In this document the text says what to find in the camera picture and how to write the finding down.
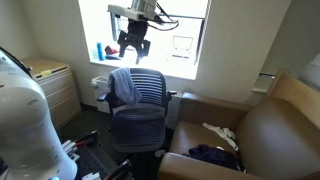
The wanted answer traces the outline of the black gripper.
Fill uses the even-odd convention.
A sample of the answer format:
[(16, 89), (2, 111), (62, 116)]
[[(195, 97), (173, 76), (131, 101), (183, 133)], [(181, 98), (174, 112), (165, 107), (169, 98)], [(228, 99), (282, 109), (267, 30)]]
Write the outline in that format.
[(132, 46), (136, 49), (137, 52), (135, 64), (139, 64), (139, 61), (144, 56), (144, 54), (149, 53), (151, 42), (144, 39), (147, 28), (148, 23), (146, 21), (129, 21), (127, 27), (128, 32), (121, 30), (118, 37), (117, 43), (120, 45), (119, 57), (124, 57), (126, 47)]

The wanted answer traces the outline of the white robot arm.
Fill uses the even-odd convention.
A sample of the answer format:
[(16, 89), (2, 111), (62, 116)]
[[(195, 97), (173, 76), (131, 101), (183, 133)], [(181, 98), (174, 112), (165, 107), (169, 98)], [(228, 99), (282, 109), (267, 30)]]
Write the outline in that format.
[(157, 0), (132, 0), (131, 6), (125, 8), (118, 5), (109, 5), (108, 11), (117, 18), (123, 16), (128, 19), (127, 31), (120, 31), (117, 43), (120, 45), (119, 56), (123, 57), (128, 46), (137, 52), (136, 64), (147, 56), (151, 42), (145, 40), (148, 22), (156, 21), (162, 24), (162, 19), (155, 12)]

